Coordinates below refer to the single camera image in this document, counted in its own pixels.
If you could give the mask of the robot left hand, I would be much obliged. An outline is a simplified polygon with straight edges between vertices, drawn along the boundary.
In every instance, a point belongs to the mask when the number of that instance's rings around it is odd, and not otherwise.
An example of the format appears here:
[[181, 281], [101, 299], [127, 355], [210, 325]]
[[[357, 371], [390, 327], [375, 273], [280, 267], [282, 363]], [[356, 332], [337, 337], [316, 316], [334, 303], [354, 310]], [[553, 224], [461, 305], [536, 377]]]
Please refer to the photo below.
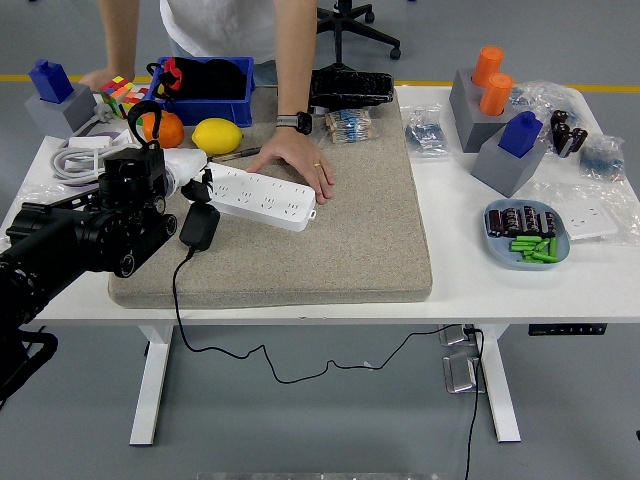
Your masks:
[[164, 159], [167, 197], [181, 193], [192, 202], [209, 203], [212, 200], [213, 176], [204, 151], [166, 149]]

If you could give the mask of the person's right hand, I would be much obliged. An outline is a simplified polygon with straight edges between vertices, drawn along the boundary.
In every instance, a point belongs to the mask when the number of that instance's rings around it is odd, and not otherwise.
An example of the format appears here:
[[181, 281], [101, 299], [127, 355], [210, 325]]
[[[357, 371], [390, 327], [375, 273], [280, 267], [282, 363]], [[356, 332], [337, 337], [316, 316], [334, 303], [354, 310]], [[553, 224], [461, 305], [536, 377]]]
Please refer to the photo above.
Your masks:
[[111, 82], [115, 77], [118, 77], [118, 76], [123, 77], [127, 81], [134, 81], [135, 71], [134, 70], [115, 71], [107, 68], [95, 70], [85, 74], [81, 78], [80, 84], [88, 86], [90, 90], [94, 93], [99, 93], [103, 85]]

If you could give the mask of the person's left hand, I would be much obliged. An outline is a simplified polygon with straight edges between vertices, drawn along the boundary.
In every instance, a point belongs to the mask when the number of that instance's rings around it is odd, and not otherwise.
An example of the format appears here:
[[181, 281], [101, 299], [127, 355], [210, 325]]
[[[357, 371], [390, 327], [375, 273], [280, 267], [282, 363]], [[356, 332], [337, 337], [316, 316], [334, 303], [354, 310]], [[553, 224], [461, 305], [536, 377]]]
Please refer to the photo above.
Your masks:
[[289, 127], [278, 127], [246, 172], [258, 173], [275, 160], [285, 161], [303, 177], [314, 190], [317, 203], [325, 204], [333, 198], [335, 177], [332, 166], [308, 136]]

